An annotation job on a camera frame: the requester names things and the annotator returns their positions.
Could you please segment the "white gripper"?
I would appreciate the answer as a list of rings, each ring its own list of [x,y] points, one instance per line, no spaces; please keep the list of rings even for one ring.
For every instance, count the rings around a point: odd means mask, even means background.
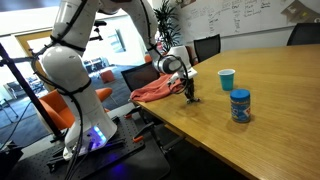
[[[186,96],[187,99],[193,99],[195,98],[194,96],[194,79],[193,77],[195,77],[198,74],[198,72],[194,69],[194,68],[189,68],[187,70],[181,68],[180,70],[178,70],[177,72],[175,72],[168,80],[168,84],[172,85],[176,82],[177,79],[189,79],[186,82],[186,89],[184,91],[184,95]]]

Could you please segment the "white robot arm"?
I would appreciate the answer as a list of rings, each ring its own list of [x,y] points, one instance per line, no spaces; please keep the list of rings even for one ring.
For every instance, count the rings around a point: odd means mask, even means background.
[[[113,15],[124,10],[153,58],[154,68],[171,78],[190,81],[197,75],[186,52],[173,47],[165,56],[156,51],[158,23],[147,0],[61,0],[41,65],[71,110],[75,121],[64,140],[62,156],[71,161],[104,147],[115,135],[117,125],[107,115],[82,62],[97,13]]]

